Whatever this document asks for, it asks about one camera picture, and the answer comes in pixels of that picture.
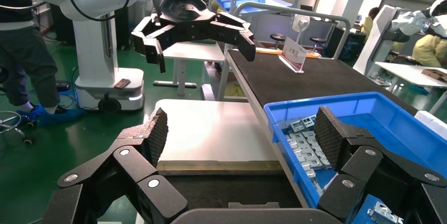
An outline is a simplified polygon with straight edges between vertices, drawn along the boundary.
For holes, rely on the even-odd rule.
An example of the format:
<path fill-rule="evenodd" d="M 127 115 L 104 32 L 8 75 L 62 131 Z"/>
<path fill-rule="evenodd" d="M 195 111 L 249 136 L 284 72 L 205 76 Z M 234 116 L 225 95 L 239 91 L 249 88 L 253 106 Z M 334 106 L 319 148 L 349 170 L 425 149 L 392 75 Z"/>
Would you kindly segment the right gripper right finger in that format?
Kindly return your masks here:
<path fill-rule="evenodd" d="M 365 128 L 321 106 L 314 132 L 336 175 L 318 209 L 342 223 L 446 223 L 446 178 L 386 149 Z"/>

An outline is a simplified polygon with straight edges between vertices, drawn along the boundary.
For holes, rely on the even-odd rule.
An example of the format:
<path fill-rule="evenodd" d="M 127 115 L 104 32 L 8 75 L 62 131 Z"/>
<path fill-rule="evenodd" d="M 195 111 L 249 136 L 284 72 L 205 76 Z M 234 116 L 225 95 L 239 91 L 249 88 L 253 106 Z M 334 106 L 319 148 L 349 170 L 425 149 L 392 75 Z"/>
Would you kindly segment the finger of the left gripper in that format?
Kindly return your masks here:
<path fill-rule="evenodd" d="M 235 45 L 248 62 L 252 62 L 256 55 L 256 45 L 253 42 L 254 34 L 250 23 L 220 12 L 209 23 L 209 38 L 226 44 Z"/>
<path fill-rule="evenodd" d="M 144 55 L 147 63 L 159 66 L 160 72 L 166 72 L 163 51 L 174 44 L 172 24 L 162 25 L 157 16 L 147 16 L 134 28 L 132 38 L 136 52 Z"/>

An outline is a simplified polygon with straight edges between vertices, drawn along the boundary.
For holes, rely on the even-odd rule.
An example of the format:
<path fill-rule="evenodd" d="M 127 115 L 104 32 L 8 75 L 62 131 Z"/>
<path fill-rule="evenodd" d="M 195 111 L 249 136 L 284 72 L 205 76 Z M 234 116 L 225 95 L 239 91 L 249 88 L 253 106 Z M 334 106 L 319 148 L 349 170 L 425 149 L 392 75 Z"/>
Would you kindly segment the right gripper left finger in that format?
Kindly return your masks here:
<path fill-rule="evenodd" d="M 106 151 L 62 175 L 43 223 L 97 223 L 120 197 L 147 223 L 171 223 L 186 212 L 185 197 L 157 170 L 167 122 L 156 108 L 146 123 L 122 130 Z"/>

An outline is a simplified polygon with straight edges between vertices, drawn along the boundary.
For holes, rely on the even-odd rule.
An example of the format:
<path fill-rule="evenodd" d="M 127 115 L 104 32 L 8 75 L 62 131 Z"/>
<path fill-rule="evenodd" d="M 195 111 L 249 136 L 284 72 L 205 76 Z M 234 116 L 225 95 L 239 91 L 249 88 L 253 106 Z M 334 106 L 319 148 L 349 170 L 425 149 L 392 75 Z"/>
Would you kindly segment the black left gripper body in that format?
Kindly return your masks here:
<path fill-rule="evenodd" d="M 169 39 L 173 42 L 207 40 L 210 22 L 216 15 L 203 0 L 153 0 L 161 26 L 171 26 Z"/>

